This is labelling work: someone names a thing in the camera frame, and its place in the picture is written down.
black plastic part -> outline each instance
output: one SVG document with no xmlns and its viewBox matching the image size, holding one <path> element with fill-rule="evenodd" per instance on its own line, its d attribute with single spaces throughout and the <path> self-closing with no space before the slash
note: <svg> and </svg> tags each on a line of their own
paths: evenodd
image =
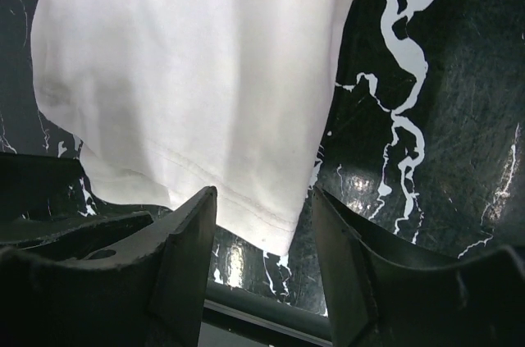
<svg viewBox="0 0 525 347">
<path fill-rule="evenodd" d="M 0 248 L 15 247 L 54 261 L 85 258 L 153 222 L 147 212 L 126 216 L 68 218 L 44 222 L 15 220 L 0 227 Z"/>
<path fill-rule="evenodd" d="M 0 152 L 0 223 L 41 208 L 50 197 L 78 180 L 84 170 L 78 160 Z"/>
<path fill-rule="evenodd" d="M 326 317 L 248 291 L 208 282 L 203 321 L 275 346 L 329 346 Z"/>
<path fill-rule="evenodd" d="M 313 223 L 335 347 L 523 345 L 520 249 L 504 246 L 465 261 L 443 257 L 317 187 Z"/>
<path fill-rule="evenodd" d="M 203 189 L 85 260 L 0 249 L 0 345 L 196 347 L 216 211 Z"/>
</svg>

white fabric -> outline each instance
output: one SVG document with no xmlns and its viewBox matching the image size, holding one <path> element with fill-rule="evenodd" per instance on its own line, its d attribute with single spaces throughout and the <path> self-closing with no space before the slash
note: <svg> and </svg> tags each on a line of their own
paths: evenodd
<svg viewBox="0 0 525 347">
<path fill-rule="evenodd" d="M 39 0 L 40 111 L 84 141 L 94 194 L 179 207 L 286 254 L 352 0 Z"/>
</svg>

white marble vein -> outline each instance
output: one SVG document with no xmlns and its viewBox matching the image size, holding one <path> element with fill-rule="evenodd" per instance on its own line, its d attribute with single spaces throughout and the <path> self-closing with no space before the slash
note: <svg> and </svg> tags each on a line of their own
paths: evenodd
<svg viewBox="0 0 525 347">
<path fill-rule="evenodd" d="M 39 117 L 40 129 L 42 130 L 42 133 L 43 133 L 42 147 L 46 149 L 46 153 L 47 153 L 49 150 L 49 140 L 51 139 L 51 135 L 49 134 L 49 128 L 43 128 L 42 113 L 40 113 L 40 111 L 37 111 L 36 114 Z"/>
<path fill-rule="evenodd" d="M 22 11 L 24 12 L 25 17 L 25 37 L 24 37 L 24 44 L 22 45 L 23 48 L 25 48 L 25 45 L 27 44 L 27 38 L 29 36 L 29 25 L 27 21 L 27 11 L 25 10 L 25 4 L 24 0 L 19 0 L 20 4 L 22 5 Z"/>
<path fill-rule="evenodd" d="M 418 95 L 421 92 L 423 83 L 427 77 L 428 63 L 425 59 L 423 50 L 419 45 L 414 42 L 410 37 L 405 39 L 399 39 L 394 32 L 394 24 L 399 20 L 406 18 L 407 23 L 413 18 L 415 12 L 424 11 L 427 9 L 434 0 L 407 0 L 407 7 L 399 12 L 398 0 L 386 0 L 386 7 L 381 16 L 381 33 L 385 40 L 386 47 L 391 52 L 392 56 L 398 63 L 399 67 L 404 71 L 408 72 L 415 78 L 415 83 L 410 91 L 409 96 L 396 108 L 389 109 L 384 107 L 376 96 L 377 91 L 377 78 L 374 74 L 360 73 L 357 76 L 357 82 L 362 78 L 368 82 L 369 93 L 376 99 L 377 105 L 383 112 L 388 112 L 392 119 L 392 140 L 383 149 L 383 167 L 381 171 L 381 183 L 377 189 L 378 197 L 377 202 L 379 206 L 375 212 L 369 217 L 373 219 L 385 206 L 385 197 L 391 194 L 392 188 L 386 183 L 386 168 L 390 164 L 389 149 L 396 146 L 399 142 L 399 136 L 397 130 L 408 131 L 415 139 L 416 144 L 413 146 L 412 153 L 416 154 L 415 158 L 408 155 L 398 163 L 397 168 L 401 174 L 400 186 L 405 197 L 405 205 L 403 216 L 398 217 L 395 220 L 394 233 L 399 233 L 399 223 L 409 219 L 410 214 L 416 208 L 419 211 L 420 219 L 418 228 L 412 239 L 413 243 L 417 242 L 419 234 L 419 227 L 422 225 L 424 220 L 424 212 L 418 205 L 418 192 L 416 191 L 415 183 L 413 180 L 413 173 L 415 169 L 422 163 L 425 158 L 425 140 L 421 130 L 411 122 L 406 116 L 402 114 L 412 107 L 414 107 L 418 101 Z"/>
<path fill-rule="evenodd" d="M 67 147 L 64 146 L 64 141 L 61 140 L 60 142 L 58 142 L 58 158 L 60 158 L 62 154 L 65 153 L 66 151 L 67 151 Z"/>
<path fill-rule="evenodd" d="M 277 292 L 276 290 L 273 288 L 273 280 L 272 280 L 272 277 L 270 276 L 270 273 L 268 272 L 268 268 L 266 267 L 266 260 L 268 259 L 268 252 L 267 251 L 263 251 L 262 252 L 262 263 L 264 264 L 264 271 L 266 272 L 266 278 L 268 279 L 268 286 L 270 287 L 270 291 L 272 292 L 272 294 L 274 294 L 275 296 L 277 296 Z"/>
<path fill-rule="evenodd" d="M 343 196 L 344 196 L 344 191 L 343 191 L 343 188 L 344 188 L 344 187 L 343 187 L 343 186 L 344 186 L 344 184 L 343 184 L 343 176 L 342 176 L 341 173 L 340 173 L 340 170 L 341 170 L 342 168 L 343 168 L 343 164 L 339 164 L 339 166 L 338 166 L 337 169 L 336 169 L 336 173 L 337 173 L 337 175 L 339 176 L 340 184 L 341 184 L 341 187 L 340 187 L 340 188 L 341 188 L 341 198 L 343 198 Z"/>
<path fill-rule="evenodd" d="M 9 143 L 9 141 L 7 140 L 6 125 L 4 124 L 4 121 L 3 121 L 2 112 L 0 112 L 0 132 L 2 132 L 0 134 L 0 146 L 2 146 L 2 151 L 4 153 L 10 152 L 10 153 L 17 154 L 16 149 L 13 148 L 11 144 Z"/>
<path fill-rule="evenodd" d="M 80 178 L 80 187 L 82 188 L 82 194 L 84 195 L 85 212 L 79 212 L 79 214 L 84 217 L 95 216 L 97 212 L 95 211 L 92 205 L 92 203 L 94 203 L 93 197 L 85 188 L 84 177 Z"/>
<path fill-rule="evenodd" d="M 344 90 L 348 90 L 350 93 L 352 92 L 353 89 L 355 89 L 355 86 L 351 84 L 342 85 L 342 84 L 336 83 L 336 87 L 341 87 Z"/>
<path fill-rule="evenodd" d="M 224 285 L 224 281 L 222 280 L 221 271 L 219 271 L 219 268 L 216 268 L 213 272 L 213 280 L 218 284 Z"/>
<path fill-rule="evenodd" d="M 228 249 L 228 269 L 225 284 L 229 287 L 243 288 L 244 248 L 233 244 Z"/>
<path fill-rule="evenodd" d="M 315 186 L 317 182 L 317 178 L 319 175 L 319 171 L 321 170 L 322 165 L 322 157 L 324 157 L 324 154 L 322 153 L 322 150 L 324 148 L 322 145 L 319 147 L 319 150 L 317 151 L 317 156 L 315 158 L 315 164 L 312 170 L 312 176 L 310 177 L 310 183 L 308 185 L 308 191 L 311 191 L 313 189 L 313 186 Z"/>
<path fill-rule="evenodd" d="M 467 248 L 465 250 L 463 250 L 461 253 L 459 253 L 458 255 L 458 259 L 463 257 L 472 247 L 476 247 L 476 246 L 479 246 L 480 244 L 483 244 L 483 246 L 486 246 L 486 244 L 488 242 L 490 242 L 492 239 L 494 238 L 493 235 L 489 236 L 488 238 L 486 239 L 481 239 L 479 240 L 478 242 L 476 243 L 472 243 L 470 244 L 469 246 L 467 246 Z"/>
<path fill-rule="evenodd" d="M 281 276 L 283 277 L 282 281 L 282 288 L 285 292 L 281 293 L 281 295 L 284 295 L 286 297 L 290 296 L 290 290 L 288 289 L 288 280 L 292 277 L 292 271 L 288 267 L 288 255 L 282 255 L 279 257 L 279 262 L 277 263 L 278 267 L 283 267 L 288 272 L 288 276 L 283 276 L 281 272 Z"/>
</svg>

